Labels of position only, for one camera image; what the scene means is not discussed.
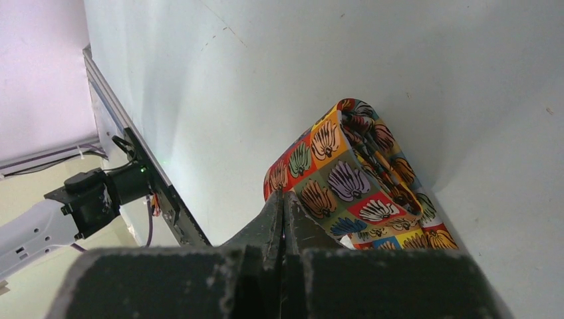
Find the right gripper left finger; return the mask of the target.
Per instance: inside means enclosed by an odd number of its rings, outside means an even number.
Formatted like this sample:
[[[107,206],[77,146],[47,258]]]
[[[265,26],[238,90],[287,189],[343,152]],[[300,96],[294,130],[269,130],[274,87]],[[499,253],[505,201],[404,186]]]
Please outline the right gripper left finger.
[[[48,318],[280,318],[283,194],[218,247],[94,249]]]

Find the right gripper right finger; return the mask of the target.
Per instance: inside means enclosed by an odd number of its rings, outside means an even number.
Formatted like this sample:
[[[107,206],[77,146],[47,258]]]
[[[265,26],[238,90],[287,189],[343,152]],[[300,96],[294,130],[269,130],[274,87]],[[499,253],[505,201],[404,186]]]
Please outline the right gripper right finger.
[[[455,249],[351,250],[284,195],[284,318],[511,318],[477,262]]]

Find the colourful patterned tie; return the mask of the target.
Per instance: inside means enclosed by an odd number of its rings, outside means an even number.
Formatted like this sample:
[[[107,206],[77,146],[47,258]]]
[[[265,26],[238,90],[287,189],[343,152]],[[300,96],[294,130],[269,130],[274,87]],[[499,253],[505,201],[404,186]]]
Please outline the colourful patterned tie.
[[[263,194],[280,190],[356,249],[457,248],[392,132],[362,100],[340,100],[282,153]]]

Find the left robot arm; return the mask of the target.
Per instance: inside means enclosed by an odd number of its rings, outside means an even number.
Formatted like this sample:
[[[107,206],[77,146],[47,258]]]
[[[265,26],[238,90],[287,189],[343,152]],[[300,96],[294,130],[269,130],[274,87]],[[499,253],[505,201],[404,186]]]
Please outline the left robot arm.
[[[1,226],[1,280],[61,248],[105,228],[120,208],[150,194],[148,168],[140,164],[78,173],[45,194],[28,211]]]

